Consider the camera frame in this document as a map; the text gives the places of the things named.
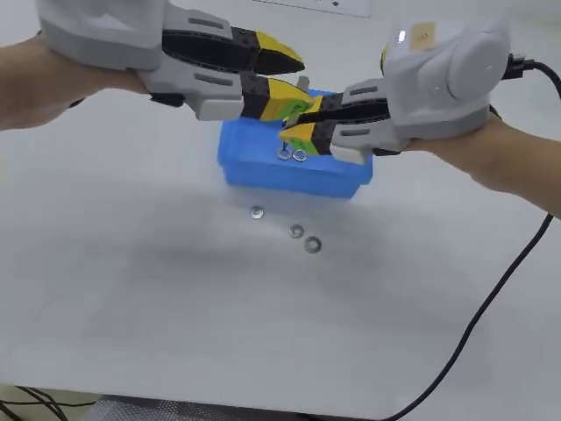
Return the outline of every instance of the human hand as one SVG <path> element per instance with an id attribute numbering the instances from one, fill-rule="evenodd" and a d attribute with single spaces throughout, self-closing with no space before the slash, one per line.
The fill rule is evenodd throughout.
<path id="1" fill-rule="evenodd" d="M 512 138 L 516 132 L 490 113 L 487 124 L 475 132 L 455 139 L 415 139 L 407 150 L 433 153 L 469 174 L 476 182 L 490 189 L 500 189 L 495 185 L 496 174 L 505 151 L 513 148 Z"/>
<path id="2" fill-rule="evenodd" d="M 83 66 L 53 53 L 42 36 L 0 49 L 0 129 L 44 125 L 104 89 L 144 94 L 132 72 Z"/>

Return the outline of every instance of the forearm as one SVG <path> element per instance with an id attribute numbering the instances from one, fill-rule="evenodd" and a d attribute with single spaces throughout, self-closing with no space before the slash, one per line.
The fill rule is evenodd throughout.
<path id="1" fill-rule="evenodd" d="M 561 143 L 520 132 L 493 118 L 458 139 L 421 140 L 431 152 L 497 191 L 520 196 L 561 217 Z"/>
<path id="2" fill-rule="evenodd" d="M 107 88 L 145 91 L 134 74 L 67 60 L 41 37 L 0 48 L 0 130 L 40 125 L 72 102 Z"/>

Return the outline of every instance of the gray gripper housing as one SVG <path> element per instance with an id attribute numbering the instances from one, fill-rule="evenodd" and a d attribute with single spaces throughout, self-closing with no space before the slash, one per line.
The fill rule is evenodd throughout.
<path id="1" fill-rule="evenodd" d="M 167 7 L 164 29 L 203 32 L 233 39 L 228 21 L 172 4 Z M 162 61 L 158 68 L 153 71 L 139 71 L 138 75 L 151 93 L 184 96 L 185 103 L 201 120 L 235 119 L 244 109 L 239 74 L 199 67 L 162 53 Z"/>
<path id="2" fill-rule="evenodd" d="M 82 64 L 115 70 L 132 69 L 154 96 L 179 97 L 201 120 L 238 118 L 244 109 L 242 81 L 238 74 L 203 68 L 164 54 L 159 45 L 151 48 L 77 36 L 41 20 L 47 45 L 59 54 Z M 166 2 L 163 30 L 201 32 L 233 39 L 228 21 L 196 10 L 185 10 Z"/>
<path id="3" fill-rule="evenodd" d="M 342 105 L 386 99 L 384 79 L 369 79 L 357 83 L 344 91 Z M 445 139 L 471 132 L 483 126 L 488 119 L 488 107 L 472 112 L 462 118 L 421 125 L 395 125 L 390 118 L 356 125 L 337 125 L 331 138 L 331 153 L 342 161 L 358 164 L 377 151 L 399 153 L 412 138 Z"/>

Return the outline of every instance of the black cable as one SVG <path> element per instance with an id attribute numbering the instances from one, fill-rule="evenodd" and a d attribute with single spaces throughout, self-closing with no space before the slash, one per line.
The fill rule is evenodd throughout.
<path id="1" fill-rule="evenodd" d="M 32 398 L 36 399 L 39 403 L 44 404 L 45 407 L 48 410 L 50 410 L 60 421 L 68 421 L 67 416 L 62 411 L 60 406 L 58 406 L 56 404 L 56 402 L 54 401 L 54 399 L 50 395 L 48 395 L 47 393 L 44 393 L 44 392 L 39 393 L 39 390 L 23 388 L 23 387 L 20 387 L 20 386 L 17 386 L 17 389 L 21 390 L 22 392 L 24 392 L 27 395 L 31 396 Z M 49 399 L 49 400 L 48 401 L 44 400 L 40 395 L 48 396 L 47 399 Z"/>
<path id="2" fill-rule="evenodd" d="M 518 59 L 512 61 L 512 63 L 513 63 L 513 66 L 515 66 L 515 68 L 513 69 L 512 72 L 509 72 L 509 70 L 507 70 L 507 73 L 505 75 L 509 75 L 510 77 L 505 76 L 504 77 L 505 80 L 522 77 L 523 70 L 534 70 L 534 69 L 539 70 L 550 78 L 550 80 L 555 85 L 555 89 L 557 91 L 557 94 L 559 95 L 559 99 L 561 99 L 561 78 L 559 78 L 557 73 L 555 73 L 555 71 L 552 68 L 543 64 L 540 61 L 533 61 L 533 60 L 523 61 L 522 65 L 520 63 L 520 60 L 518 60 Z M 437 378 L 429 385 L 429 387 L 426 388 L 426 390 L 424 390 L 422 392 L 422 394 L 419 395 L 419 397 L 416 398 L 415 401 L 410 403 L 408 406 L 406 406 L 403 410 L 400 410 L 395 415 L 393 415 L 391 417 L 387 417 L 387 418 L 377 419 L 377 420 L 373 419 L 373 420 L 370 420 L 370 421 L 398 421 L 399 419 L 402 419 L 403 417 L 408 415 L 411 411 L 415 410 L 430 395 L 432 395 L 432 393 L 437 389 L 437 387 L 440 385 L 440 383 L 444 380 L 446 375 L 450 373 L 450 370 L 452 369 L 452 367 L 454 367 L 454 364 L 456 364 L 456 361 L 458 361 L 458 358 L 461 355 L 462 351 L 464 350 L 464 347 L 467 344 L 467 341 L 469 340 L 470 336 L 472 335 L 473 329 L 475 328 L 477 323 L 481 320 L 481 317 L 485 314 L 485 312 L 487 311 L 487 309 L 489 308 L 491 303 L 494 301 L 494 299 L 499 295 L 502 288 L 507 283 L 508 279 L 510 279 L 510 277 L 516 271 L 516 269 L 528 257 L 528 255 L 531 253 L 531 251 L 534 249 L 534 247 L 537 246 L 537 243 L 540 242 L 543 235 L 547 232 L 547 229 L 550 227 L 552 221 L 553 221 L 553 216 L 551 214 L 548 214 L 545 217 L 545 219 L 543 220 L 540 228 L 537 230 L 537 233 L 534 236 L 534 238 L 524 247 L 524 249 L 516 257 L 515 261 L 513 261 L 512 264 L 508 267 L 507 271 L 500 278 L 497 285 L 493 288 L 493 290 L 487 296 L 487 298 L 485 299 L 483 304 L 481 304 L 481 306 L 475 312 L 475 314 L 472 317 L 472 320 L 470 320 L 469 324 L 465 328 L 464 334 L 460 338 L 460 340 L 458 342 L 458 345 L 456 346 L 456 349 L 452 353 L 452 356 L 448 359 L 448 361 L 444 365 L 444 368 L 442 369 L 442 371 L 438 374 Z M 313 415 L 298 414 L 298 416 L 303 418 L 303 419 L 306 419 L 308 421 L 323 421 L 323 419 L 321 419 L 319 417 L 315 417 Z"/>
<path id="3" fill-rule="evenodd" d="M 35 388 L 28 388 L 29 390 L 31 390 L 32 392 L 43 396 L 44 398 L 47 399 L 47 401 L 53 406 L 53 408 L 60 414 L 60 417 L 64 420 L 64 421 L 68 421 L 68 418 L 66 416 L 66 414 L 64 413 L 64 411 L 62 410 L 62 408 L 59 406 L 59 404 L 54 400 L 54 398 L 49 395 L 48 393 L 39 390 L 39 389 L 35 389 Z"/>
<path id="4" fill-rule="evenodd" d="M 79 99 L 78 101 L 74 101 L 73 103 L 71 103 L 68 108 L 74 108 L 77 107 L 78 105 L 80 105 L 81 103 L 83 103 L 86 100 L 86 98 L 82 98 Z"/>
<path id="5" fill-rule="evenodd" d="M 64 403 L 64 402 L 56 402 L 61 408 L 83 408 L 85 406 L 93 406 L 96 404 L 95 401 L 92 402 L 84 402 L 84 403 Z M 36 405 L 44 405 L 42 402 L 35 402 L 35 401 L 3 401 L 0 399 L 0 404 L 7 405 L 7 406 L 36 406 Z"/>
<path id="6" fill-rule="evenodd" d="M 21 417 L 18 417 L 17 414 L 12 412 L 10 408 L 6 407 L 2 403 L 0 403 L 0 413 L 3 413 L 6 417 L 11 419 L 11 421 L 24 421 Z"/>

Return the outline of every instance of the white tabletop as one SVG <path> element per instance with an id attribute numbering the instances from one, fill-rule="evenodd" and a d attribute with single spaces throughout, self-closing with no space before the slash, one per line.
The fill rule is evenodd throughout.
<path id="1" fill-rule="evenodd" d="M 392 4 L 362 20 L 248 0 L 181 4 L 296 46 L 316 89 L 378 75 L 399 17 Z M 476 5 L 462 7 L 474 16 Z M 31 2 L 2 1 L 0 41 L 35 30 Z M 514 33 L 516 51 L 561 70 L 559 30 Z M 551 137 L 557 102 L 538 75 L 503 83 L 494 100 L 507 121 Z M 106 92 L 48 127 L 0 134 L 0 381 L 385 416 L 432 381 L 543 217 L 422 153 L 377 160 L 349 203 L 231 189 L 219 131 L 187 109 Z M 250 218 L 254 204 L 264 219 Z M 322 252 L 289 238 L 293 223 Z M 554 224 L 410 419 L 561 410 L 560 241 Z"/>

